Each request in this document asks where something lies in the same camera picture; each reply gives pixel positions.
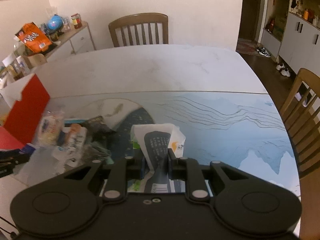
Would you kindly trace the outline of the red-lid sauce jar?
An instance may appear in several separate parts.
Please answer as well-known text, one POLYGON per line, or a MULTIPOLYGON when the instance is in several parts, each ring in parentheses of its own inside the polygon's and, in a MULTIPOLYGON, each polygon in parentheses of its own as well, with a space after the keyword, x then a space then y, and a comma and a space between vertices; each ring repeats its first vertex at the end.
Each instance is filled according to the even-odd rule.
POLYGON ((71 16, 72 23, 75 29, 79 29, 82 27, 82 21, 80 14, 74 14, 71 16))

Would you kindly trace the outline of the clear drinking glass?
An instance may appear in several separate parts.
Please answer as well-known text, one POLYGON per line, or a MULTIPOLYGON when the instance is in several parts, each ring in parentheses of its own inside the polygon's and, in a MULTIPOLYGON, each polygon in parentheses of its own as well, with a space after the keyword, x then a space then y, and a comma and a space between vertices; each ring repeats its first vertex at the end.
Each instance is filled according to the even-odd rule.
POLYGON ((70 24, 69 18, 63 17, 62 18, 62 22, 63 22, 63 31, 64 32, 70 31, 71 30, 71 24, 70 24))

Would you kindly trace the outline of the grey wall cabinet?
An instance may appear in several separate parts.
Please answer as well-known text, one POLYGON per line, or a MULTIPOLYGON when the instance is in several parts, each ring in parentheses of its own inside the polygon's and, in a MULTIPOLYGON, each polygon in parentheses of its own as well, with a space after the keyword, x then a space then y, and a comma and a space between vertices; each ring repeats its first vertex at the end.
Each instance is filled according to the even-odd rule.
POLYGON ((266 0, 261 45, 294 73, 319 74, 319 0, 266 0))

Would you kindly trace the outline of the wooden chair right side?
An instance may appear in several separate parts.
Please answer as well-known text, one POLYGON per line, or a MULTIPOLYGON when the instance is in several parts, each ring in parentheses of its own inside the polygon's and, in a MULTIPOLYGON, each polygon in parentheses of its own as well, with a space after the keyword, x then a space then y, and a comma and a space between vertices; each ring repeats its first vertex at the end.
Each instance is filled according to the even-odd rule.
POLYGON ((304 178, 319 169, 319 76, 301 68, 279 113, 304 178))

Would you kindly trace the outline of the blueberry bread package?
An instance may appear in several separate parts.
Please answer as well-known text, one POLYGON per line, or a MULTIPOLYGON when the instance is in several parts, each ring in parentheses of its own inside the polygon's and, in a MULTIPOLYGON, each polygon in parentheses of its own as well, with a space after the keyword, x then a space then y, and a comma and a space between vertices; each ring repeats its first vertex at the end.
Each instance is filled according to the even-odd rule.
POLYGON ((46 111, 37 128, 36 146, 46 147, 56 145, 63 126, 63 111, 46 111))

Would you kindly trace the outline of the wooden chair far side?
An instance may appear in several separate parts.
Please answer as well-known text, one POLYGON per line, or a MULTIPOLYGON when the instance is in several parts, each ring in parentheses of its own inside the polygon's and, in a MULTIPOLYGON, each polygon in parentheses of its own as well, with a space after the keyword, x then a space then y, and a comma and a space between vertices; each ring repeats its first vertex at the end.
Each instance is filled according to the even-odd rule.
POLYGON ((157 12, 124 16, 108 28, 115 47, 169 43, 169 18, 157 12))

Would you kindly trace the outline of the wooden chair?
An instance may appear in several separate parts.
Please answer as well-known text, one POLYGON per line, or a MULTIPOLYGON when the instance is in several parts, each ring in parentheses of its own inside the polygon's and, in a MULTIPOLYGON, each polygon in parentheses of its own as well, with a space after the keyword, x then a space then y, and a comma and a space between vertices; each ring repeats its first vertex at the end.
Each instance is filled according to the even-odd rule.
POLYGON ((157 12, 124 16, 108 28, 115 47, 169 43, 169 18, 157 12))
POLYGON ((319 169, 319 76, 301 68, 279 113, 304 178, 319 169))

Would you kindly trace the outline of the white side cabinet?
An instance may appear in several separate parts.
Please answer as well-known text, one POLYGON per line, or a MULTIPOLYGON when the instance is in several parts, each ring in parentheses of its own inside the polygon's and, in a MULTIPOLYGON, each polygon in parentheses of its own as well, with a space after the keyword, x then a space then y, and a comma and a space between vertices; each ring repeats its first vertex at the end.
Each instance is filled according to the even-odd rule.
POLYGON ((57 46, 46 55, 36 54, 28 57, 32 68, 46 62, 61 60, 95 50, 88 23, 85 21, 82 22, 81 28, 72 28, 70 31, 61 35, 55 43, 57 46))

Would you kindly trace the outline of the blue globe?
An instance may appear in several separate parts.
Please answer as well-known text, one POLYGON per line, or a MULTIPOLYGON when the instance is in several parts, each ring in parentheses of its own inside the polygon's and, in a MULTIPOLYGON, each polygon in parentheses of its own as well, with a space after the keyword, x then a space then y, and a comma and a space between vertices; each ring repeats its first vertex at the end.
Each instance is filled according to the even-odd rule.
POLYGON ((62 18, 59 15, 53 15, 47 22, 47 28, 50 33, 59 31, 63 27, 62 18))

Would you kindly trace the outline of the red cardboard box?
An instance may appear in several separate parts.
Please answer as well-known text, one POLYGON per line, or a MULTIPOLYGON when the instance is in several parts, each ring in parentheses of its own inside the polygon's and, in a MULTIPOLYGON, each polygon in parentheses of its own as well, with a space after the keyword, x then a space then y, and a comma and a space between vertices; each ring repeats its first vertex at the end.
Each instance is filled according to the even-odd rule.
POLYGON ((37 75, 24 78, 27 83, 19 92, 20 98, 1 126, 1 149, 22 148, 32 142, 50 96, 37 75))

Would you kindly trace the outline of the orange snack bag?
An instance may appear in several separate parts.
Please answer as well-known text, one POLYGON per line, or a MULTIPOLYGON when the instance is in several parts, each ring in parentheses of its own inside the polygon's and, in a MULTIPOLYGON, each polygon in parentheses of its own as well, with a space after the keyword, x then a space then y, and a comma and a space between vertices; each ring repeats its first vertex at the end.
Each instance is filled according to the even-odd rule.
POLYGON ((52 45, 51 40, 34 22, 24 24, 15 36, 36 54, 47 51, 52 45))

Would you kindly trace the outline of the dark seaweed snack bag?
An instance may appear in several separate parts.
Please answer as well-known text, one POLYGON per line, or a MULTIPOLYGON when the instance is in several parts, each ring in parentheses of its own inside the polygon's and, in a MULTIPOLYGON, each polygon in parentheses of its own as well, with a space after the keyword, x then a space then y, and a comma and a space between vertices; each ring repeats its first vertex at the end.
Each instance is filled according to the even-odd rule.
POLYGON ((113 164, 111 151, 102 146, 97 141, 85 144, 82 148, 80 162, 82 164, 89 161, 100 160, 103 164, 113 164))

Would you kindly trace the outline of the dark brown snack packet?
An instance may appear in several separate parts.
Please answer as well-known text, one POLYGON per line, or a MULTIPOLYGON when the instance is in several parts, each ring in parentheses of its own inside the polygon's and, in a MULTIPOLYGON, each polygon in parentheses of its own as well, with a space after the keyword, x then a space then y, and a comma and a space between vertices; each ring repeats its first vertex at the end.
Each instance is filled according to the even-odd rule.
POLYGON ((107 124, 105 124, 105 120, 101 115, 84 121, 81 126, 86 128, 90 135, 106 135, 115 133, 113 129, 109 128, 107 124))

